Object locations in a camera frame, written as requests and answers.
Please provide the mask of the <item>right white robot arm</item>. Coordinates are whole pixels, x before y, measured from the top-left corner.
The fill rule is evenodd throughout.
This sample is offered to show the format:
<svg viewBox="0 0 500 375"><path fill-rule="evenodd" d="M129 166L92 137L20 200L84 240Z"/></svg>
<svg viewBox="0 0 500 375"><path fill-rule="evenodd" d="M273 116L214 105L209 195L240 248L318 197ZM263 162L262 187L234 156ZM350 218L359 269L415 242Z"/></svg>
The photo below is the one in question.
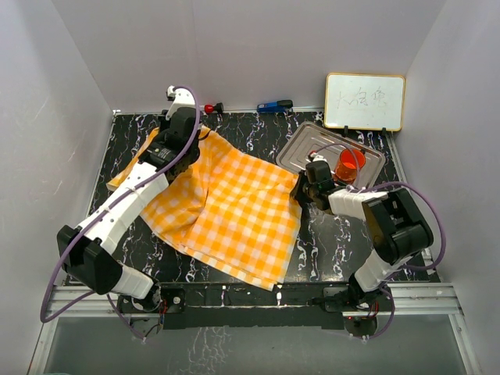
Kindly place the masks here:
<svg viewBox="0 0 500 375"><path fill-rule="evenodd" d="M300 205L313 203L326 213L353 217L368 227L373 250L349 277L346 289L324 296L324 302L368 309L383 283L434 242L430 226L406 188L371 191L337 184L323 160L305 166L291 197Z"/></svg>

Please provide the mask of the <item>silver metal tray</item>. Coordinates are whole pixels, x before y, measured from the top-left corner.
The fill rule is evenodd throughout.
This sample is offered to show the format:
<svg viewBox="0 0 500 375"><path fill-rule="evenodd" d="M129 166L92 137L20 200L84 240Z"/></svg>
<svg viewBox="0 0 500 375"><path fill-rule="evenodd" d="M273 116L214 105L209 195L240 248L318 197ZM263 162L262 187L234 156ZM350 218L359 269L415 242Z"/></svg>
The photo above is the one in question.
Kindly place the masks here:
<svg viewBox="0 0 500 375"><path fill-rule="evenodd" d="M338 156L346 148L358 149L366 157L366 164L359 172L353 185L356 188L374 186L387 161L382 152L348 137L332 133L310 121L305 121L293 133L276 158L276 164L291 175L286 185L287 190L292 191L296 185L299 173L309 163L308 155L311 152L318 152L324 156L330 166L331 173L334 174Z"/></svg>

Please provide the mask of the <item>orange translucent cup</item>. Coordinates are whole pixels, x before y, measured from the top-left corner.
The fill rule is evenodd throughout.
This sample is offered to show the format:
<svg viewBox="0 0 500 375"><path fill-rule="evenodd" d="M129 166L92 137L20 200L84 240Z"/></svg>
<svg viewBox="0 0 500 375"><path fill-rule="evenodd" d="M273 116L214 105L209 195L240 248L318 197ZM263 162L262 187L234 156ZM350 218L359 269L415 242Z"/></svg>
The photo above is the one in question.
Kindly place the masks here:
<svg viewBox="0 0 500 375"><path fill-rule="evenodd" d="M346 148L337 159L334 177L340 182L353 184L366 164L366 157L358 149Z"/></svg>

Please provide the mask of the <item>yellow checkered tablecloth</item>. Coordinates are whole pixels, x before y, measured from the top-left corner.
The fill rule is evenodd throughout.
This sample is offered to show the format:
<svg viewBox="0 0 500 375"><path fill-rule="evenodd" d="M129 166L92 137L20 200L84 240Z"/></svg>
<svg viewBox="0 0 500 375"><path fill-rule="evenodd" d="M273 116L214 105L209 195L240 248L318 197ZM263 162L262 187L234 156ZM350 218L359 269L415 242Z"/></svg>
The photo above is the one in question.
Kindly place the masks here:
<svg viewBox="0 0 500 375"><path fill-rule="evenodd" d="M284 282L301 225L297 177L203 127L200 156L141 212L153 234L247 284Z"/></svg>

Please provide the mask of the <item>red black knob tool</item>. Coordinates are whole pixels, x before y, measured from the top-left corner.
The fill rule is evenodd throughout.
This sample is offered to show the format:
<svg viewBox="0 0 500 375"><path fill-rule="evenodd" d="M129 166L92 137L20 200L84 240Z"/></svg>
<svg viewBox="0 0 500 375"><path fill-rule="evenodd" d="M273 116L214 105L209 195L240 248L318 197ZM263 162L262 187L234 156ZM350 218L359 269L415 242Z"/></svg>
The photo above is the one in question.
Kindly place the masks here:
<svg viewBox="0 0 500 375"><path fill-rule="evenodd" d="M212 113L223 114L224 112L223 103L217 102L215 105L206 104L204 105L204 112L206 114L212 114Z"/></svg>

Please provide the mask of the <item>aluminium frame rail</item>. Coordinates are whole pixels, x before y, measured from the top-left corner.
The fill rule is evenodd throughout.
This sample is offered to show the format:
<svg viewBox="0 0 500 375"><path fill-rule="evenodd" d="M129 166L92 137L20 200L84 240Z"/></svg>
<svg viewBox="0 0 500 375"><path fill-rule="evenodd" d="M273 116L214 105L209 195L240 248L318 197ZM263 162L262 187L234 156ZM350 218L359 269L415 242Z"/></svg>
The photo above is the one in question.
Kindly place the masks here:
<svg viewBox="0 0 500 375"><path fill-rule="evenodd" d="M384 316L447 316L452 325L455 341L468 374L479 374L481 372L479 362L473 352L472 344L466 329L463 311L459 304L455 289L447 283L431 282L395 282L388 283L381 292L391 302L391 311L384 313L374 319L350 318L361 321L364 332L352 333L354 338L369 339L378 332L375 327L375 319ZM118 310L118 300L123 296L116 293L109 295L98 295L84 286L70 285L62 287L51 287L48 302L42 309L42 317L49 324L56 324L59 318L65 317L118 317L124 319L126 325L131 325L132 318ZM140 318L138 320L155 319L152 317ZM348 321L342 330L333 332L346 332Z"/></svg>

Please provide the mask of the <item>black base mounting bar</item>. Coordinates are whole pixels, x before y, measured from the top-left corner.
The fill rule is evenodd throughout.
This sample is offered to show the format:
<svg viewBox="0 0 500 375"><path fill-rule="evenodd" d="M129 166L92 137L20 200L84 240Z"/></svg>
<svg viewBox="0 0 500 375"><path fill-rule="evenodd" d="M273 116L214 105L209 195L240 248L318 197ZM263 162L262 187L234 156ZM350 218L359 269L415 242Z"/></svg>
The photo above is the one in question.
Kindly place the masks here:
<svg viewBox="0 0 500 375"><path fill-rule="evenodd" d="M321 327L342 330L348 319L374 319L391 311L388 297L370 293L358 305L346 282L278 284L267 291L242 283L163 283L159 306L144 312L129 297L118 310L136 320L156 318L165 330L199 327Z"/></svg>

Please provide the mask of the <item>small whiteboard yellow frame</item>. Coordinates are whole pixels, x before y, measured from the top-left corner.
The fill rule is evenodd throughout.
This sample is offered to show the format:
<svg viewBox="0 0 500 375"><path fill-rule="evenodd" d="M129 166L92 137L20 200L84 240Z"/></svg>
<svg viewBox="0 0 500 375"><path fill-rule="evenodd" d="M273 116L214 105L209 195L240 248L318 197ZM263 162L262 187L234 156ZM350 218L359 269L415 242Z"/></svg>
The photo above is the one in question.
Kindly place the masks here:
<svg viewBox="0 0 500 375"><path fill-rule="evenodd" d="M400 75L329 73L323 125L329 129L402 129L405 78Z"/></svg>

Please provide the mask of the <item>blue marker pen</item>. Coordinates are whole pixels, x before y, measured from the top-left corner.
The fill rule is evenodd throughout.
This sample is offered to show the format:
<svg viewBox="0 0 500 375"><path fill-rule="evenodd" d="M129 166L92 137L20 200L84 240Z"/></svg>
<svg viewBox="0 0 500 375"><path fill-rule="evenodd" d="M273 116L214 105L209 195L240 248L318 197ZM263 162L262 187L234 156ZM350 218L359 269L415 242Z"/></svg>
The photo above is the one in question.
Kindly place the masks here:
<svg viewBox="0 0 500 375"><path fill-rule="evenodd" d="M257 105L258 113L286 113L293 109L294 103L290 99L279 100L275 102L266 102Z"/></svg>

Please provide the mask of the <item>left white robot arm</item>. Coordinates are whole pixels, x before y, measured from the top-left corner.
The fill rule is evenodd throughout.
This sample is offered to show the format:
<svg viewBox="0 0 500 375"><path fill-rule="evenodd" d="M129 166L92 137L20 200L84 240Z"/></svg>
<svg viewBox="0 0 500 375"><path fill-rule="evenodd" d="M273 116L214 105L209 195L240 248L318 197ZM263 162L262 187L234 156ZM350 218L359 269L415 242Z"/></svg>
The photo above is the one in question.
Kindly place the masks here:
<svg viewBox="0 0 500 375"><path fill-rule="evenodd" d="M200 151L199 114L180 107L143 152L109 198L77 227L64 226L57 234L62 270L99 295L129 295L151 312L161 302L155 281L113 258L122 236L146 206L195 163Z"/></svg>

